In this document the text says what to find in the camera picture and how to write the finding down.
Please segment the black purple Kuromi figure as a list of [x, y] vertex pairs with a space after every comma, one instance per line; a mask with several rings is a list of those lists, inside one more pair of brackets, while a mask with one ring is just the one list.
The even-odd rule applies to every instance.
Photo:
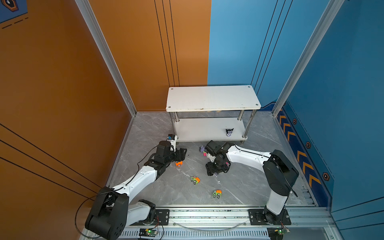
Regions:
[[233, 134], [234, 129], [226, 129], [226, 136], [231, 137]]

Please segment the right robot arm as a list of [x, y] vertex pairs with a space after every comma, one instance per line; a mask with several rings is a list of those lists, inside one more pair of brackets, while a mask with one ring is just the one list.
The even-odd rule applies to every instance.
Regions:
[[250, 213], [252, 225], [291, 225], [291, 219], [285, 208], [288, 197], [293, 190], [299, 172], [286, 155], [280, 150], [273, 152], [258, 152], [241, 148], [232, 143], [219, 145], [210, 141], [206, 146], [200, 147], [210, 161], [206, 164], [208, 176], [227, 173], [232, 163], [242, 164], [257, 169], [265, 174], [270, 196], [262, 212]]

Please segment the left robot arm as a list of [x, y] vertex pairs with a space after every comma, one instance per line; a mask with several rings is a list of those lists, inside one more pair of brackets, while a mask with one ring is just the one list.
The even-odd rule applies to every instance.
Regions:
[[138, 162], [139, 169], [128, 180], [112, 188], [103, 187], [93, 197], [94, 203], [85, 221], [85, 229], [94, 238], [116, 240], [126, 226], [135, 223], [158, 224], [156, 205], [134, 199], [144, 188], [155, 182], [173, 162], [182, 162], [187, 149], [177, 148], [174, 140], [161, 141]]

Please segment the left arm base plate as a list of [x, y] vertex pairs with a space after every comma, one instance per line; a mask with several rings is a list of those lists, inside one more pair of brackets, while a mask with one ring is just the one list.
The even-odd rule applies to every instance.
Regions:
[[155, 217], [152, 221], [144, 220], [138, 221], [132, 224], [132, 226], [155, 226], [160, 221], [160, 225], [168, 226], [170, 220], [170, 210], [169, 209], [156, 209]]

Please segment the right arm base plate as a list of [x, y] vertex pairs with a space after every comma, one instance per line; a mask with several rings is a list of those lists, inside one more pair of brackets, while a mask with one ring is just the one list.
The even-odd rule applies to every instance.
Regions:
[[283, 208], [279, 215], [275, 215], [267, 209], [249, 209], [249, 220], [252, 226], [258, 225], [284, 225], [292, 224], [286, 208]]

